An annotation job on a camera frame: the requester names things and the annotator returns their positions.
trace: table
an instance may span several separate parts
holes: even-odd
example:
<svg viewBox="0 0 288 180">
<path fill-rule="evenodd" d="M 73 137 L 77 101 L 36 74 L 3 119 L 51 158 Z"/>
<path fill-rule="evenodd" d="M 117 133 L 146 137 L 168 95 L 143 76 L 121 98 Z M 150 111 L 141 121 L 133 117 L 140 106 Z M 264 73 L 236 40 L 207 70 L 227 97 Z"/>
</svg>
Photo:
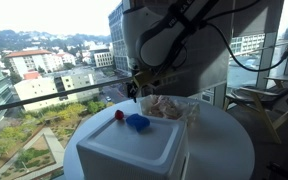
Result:
<svg viewBox="0 0 288 180">
<path fill-rule="evenodd" d="M 188 128 L 190 158 L 187 180 L 246 180 L 254 168 L 254 149 L 245 129 L 225 111 L 202 101 L 171 96 L 185 102 L 199 102 L 198 121 Z M 64 175 L 66 179 L 83 179 L 76 144 L 103 120 L 112 117 L 117 109 L 125 113 L 140 113 L 139 101 L 124 101 L 108 107 L 84 122 L 74 133 L 66 146 Z"/>
</svg>

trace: tree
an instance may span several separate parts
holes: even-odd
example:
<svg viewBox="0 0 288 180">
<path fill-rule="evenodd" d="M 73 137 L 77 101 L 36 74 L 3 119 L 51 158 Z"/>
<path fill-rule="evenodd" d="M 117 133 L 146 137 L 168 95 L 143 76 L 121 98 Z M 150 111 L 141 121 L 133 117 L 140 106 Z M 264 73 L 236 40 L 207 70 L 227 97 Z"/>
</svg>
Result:
<svg viewBox="0 0 288 180">
<path fill-rule="evenodd" d="M 64 121 L 68 121 L 70 119 L 69 112 L 66 109 L 61 110 L 60 112 L 58 112 L 58 116 L 61 119 L 63 119 Z"/>
<path fill-rule="evenodd" d="M 47 111 L 44 116 L 44 123 L 49 121 L 51 124 L 55 122 L 55 119 L 58 117 L 58 113 L 55 111 Z"/>
<path fill-rule="evenodd" d="M 12 72 L 11 71 L 11 74 L 10 74 L 10 79 L 11 79 L 11 82 L 13 85 L 19 83 L 22 81 L 22 77 L 20 75 L 18 75 L 17 73 L 15 72 Z"/>
<path fill-rule="evenodd" d="M 23 128 L 17 127 L 6 127 L 0 132 L 0 138 L 2 139 L 13 139 L 15 141 L 22 140 L 26 137 Z"/>
<path fill-rule="evenodd" d="M 96 102 L 96 104 L 98 106 L 98 111 L 101 111 L 101 110 L 106 108 L 105 103 L 103 103 L 102 101 L 98 101 L 98 102 Z"/>
<path fill-rule="evenodd" d="M 68 50 L 68 53 L 72 54 L 73 56 L 76 56 L 76 54 L 78 53 L 78 48 L 71 48 L 70 50 Z"/>
<path fill-rule="evenodd" d="M 29 120 L 32 120 L 32 119 L 34 119 L 34 117 L 32 116 L 32 114 L 24 114 L 24 120 L 25 121 L 29 121 Z"/>
<path fill-rule="evenodd" d="M 66 107 L 69 119 L 71 123 L 79 119 L 79 114 L 85 110 L 85 106 L 82 104 L 74 103 Z"/>
<path fill-rule="evenodd" d="M 64 52 L 68 52 L 68 48 L 67 48 L 67 45 L 66 45 L 66 44 L 64 44 L 63 51 L 64 51 Z"/>
<path fill-rule="evenodd" d="M 97 96 L 94 96 L 93 99 L 92 99 L 94 102 L 97 102 L 99 99 Z"/>
<path fill-rule="evenodd" d="M 81 44 L 79 44 L 78 45 L 78 49 L 79 49 L 79 53 L 80 53 L 80 55 L 78 56 L 78 61 L 80 61 L 80 62 L 82 62 L 83 61 L 83 52 L 82 52 L 82 45 Z"/>
<path fill-rule="evenodd" d="M 75 66 L 72 63 L 64 63 L 64 69 L 65 70 L 70 70 L 74 68 Z"/>
<path fill-rule="evenodd" d="M 3 154 L 3 153 L 8 154 L 8 151 L 15 145 L 16 145 L 16 142 L 14 139 L 0 138 L 0 154 Z"/>
<path fill-rule="evenodd" d="M 4 63 L 6 69 L 9 69 L 11 72 L 14 72 L 10 59 L 5 58 L 5 53 L 1 53 L 1 62 Z"/>
<path fill-rule="evenodd" d="M 95 114 L 98 112 L 99 108 L 96 102 L 90 101 L 87 106 L 87 110 L 91 114 Z"/>
<path fill-rule="evenodd" d="M 37 71 L 41 74 L 45 73 L 45 70 L 41 66 L 38 66 Z"/>
</svg>

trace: chair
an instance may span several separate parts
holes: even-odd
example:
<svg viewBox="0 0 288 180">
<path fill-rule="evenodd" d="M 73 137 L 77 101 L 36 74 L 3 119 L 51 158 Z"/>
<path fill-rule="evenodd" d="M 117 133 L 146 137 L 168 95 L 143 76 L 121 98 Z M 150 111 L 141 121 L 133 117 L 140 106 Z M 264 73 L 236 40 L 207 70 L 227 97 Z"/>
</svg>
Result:
<svg viewBox="0 0 288 180">
<path fill-rule="evenodd" d="M 269 177 L 267 180 L 280 179 L 278 177 L 283 177 L 283 179 L 288 179 L 288 171 L 282 168 L 279 164 L 271 161 L 266 166 L 266 168 L 270 170 Z"/>
<path fill-rule="evenodd" d="M 259 89 L 252 86 L 245 86 L 234 89 L 230 94 L 226 95 L 224 110 L 227 110 L 229 104 L 235 103 L 259 115 L 271 133 L 274 141 L 281 144 L 276 129 L 288 119 L 288 110 L 286 112 L 279 111 L 277 107 L 285 102 L 288 105 L 288 87 L 284 87 L 283 85 L 283 82 L 288 81 L 288 79 L 267 79 L 274 80 L 276 88 Z M 276 120 L 272 120 L 267 114 L 268 111 L 281 113 L 281 116 Z"/>
</svg>

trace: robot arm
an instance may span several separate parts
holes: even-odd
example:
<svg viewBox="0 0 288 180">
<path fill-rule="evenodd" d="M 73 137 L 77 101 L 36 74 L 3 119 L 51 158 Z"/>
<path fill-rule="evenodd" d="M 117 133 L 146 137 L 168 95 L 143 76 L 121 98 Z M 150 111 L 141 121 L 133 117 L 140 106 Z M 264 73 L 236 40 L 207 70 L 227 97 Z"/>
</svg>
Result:
<svg viewBox="0 0 288 180">
<path fill-rule="evenodd" d="M 136 102 L 138 89 L 172 73 L 170 67 L 186 38 L 195 33 L 218 1 L 178 0 L 164 17 L 146 7 L 123 13 L 122 32 L 134 72 L 133 82 L 127 85 L 130 98 Z"/>
</svg>

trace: white foam box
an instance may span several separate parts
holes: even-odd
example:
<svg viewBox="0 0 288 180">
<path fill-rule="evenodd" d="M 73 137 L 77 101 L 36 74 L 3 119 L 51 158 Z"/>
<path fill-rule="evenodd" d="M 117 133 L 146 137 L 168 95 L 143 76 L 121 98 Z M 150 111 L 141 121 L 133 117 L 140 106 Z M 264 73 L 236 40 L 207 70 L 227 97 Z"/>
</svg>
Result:
<svg viewBox="0 0 288 180">
<path fill-rule="evenodd" d="M 85 179 L 183 179 L 189 156 L 186 125 L 144 117 L 150 126 L 140 132 L 112 117 L 77 143 Z"/>
</svg>

